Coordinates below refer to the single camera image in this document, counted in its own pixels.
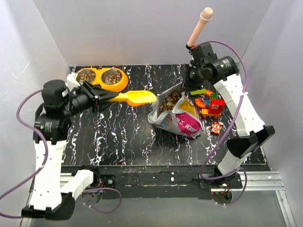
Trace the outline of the yellow plastic scoop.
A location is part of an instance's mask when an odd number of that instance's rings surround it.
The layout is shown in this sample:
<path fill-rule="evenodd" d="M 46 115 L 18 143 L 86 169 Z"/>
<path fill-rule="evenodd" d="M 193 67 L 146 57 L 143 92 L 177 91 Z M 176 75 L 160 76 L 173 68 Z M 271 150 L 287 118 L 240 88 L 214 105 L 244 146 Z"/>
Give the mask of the yellow plastic scoop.
<path fill-rule="evenodd" d="M 136 107 L 144 104 L 153 103 L 157 100 L 154 93 L 147 90 L 127 91 L 119 93 L 118 96 L 111 98 L 108 102 L 126 102 L 128 105 Z"/>

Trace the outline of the cat food bag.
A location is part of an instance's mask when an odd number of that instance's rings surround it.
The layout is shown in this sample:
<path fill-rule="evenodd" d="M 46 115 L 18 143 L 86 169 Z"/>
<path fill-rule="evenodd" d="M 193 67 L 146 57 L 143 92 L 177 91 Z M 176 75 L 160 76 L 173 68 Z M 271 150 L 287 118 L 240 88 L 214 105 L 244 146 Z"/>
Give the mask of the cat food bag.
<path fill-rule="evenodd" d="M 193 102 L 181 88 L 182 83 L 178 83 L 157 95 L 148 122 L 162 130 L 194 139 L 200 135 L 202 123 Z"/>

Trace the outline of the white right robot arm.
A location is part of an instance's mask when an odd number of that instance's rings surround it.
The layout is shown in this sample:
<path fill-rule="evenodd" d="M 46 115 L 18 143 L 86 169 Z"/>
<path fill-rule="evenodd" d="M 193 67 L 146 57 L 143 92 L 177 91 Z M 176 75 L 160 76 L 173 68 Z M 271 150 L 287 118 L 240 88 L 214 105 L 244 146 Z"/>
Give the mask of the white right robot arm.
<path fill-rule="evenodd" d="M 203 82 L 210 82 L 232 115 L 231 124 L 236 126 L 238 136 L 227 140 L 228 151 L 211 178 L 218 187 L 225 188 L 232 181 L 231 175 L 238 172 L 244 160 L 275 134 L 275 129 L 258 116 L 231 57 L 218 59 L 213 54 L 205 60 L 206 63 L 200 65 L 194 61 L 185 65 L 184 86 L 194 90 Z"/>

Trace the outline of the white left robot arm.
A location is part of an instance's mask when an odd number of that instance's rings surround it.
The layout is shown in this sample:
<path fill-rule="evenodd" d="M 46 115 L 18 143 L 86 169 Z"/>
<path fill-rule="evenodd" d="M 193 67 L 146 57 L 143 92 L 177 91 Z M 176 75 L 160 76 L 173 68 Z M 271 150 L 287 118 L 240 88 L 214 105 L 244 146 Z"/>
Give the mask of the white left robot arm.
<path fill-rule="evenodd" d="M 73 215 L 76 199 L 83 193 L 100 194 L 107 188 L 93 166 L 82 166 L 61 185 L 62 155 L 66 146 L 71 117 L 91 109 L 104 111 L 118 92 L 107 91 L 88 82 L 72 90 L 62 80 L 51 80 L 41 91 L 43 103 L 35 115 L 33 140 L 36 170 L 31 199 L 22 211 L 24 218 L 68 220 Z"/>

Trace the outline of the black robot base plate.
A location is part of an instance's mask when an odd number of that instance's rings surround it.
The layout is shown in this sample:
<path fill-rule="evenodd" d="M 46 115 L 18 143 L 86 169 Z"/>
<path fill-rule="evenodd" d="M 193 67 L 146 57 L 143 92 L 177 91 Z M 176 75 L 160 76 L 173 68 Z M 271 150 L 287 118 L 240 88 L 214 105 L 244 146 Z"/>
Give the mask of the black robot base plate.
<path fill-rule="evenodd" d="M 200 166 L 63 166 L 62 173 L 76 175 L 87 169 L 97 173 L 104 187 L 120 191 L 126 198 L 198 198 L 210 200 L 211 190 L 231 192 L 241 189 L 240 174 L 225 180 L 208 181 L 199 172 Z"/>

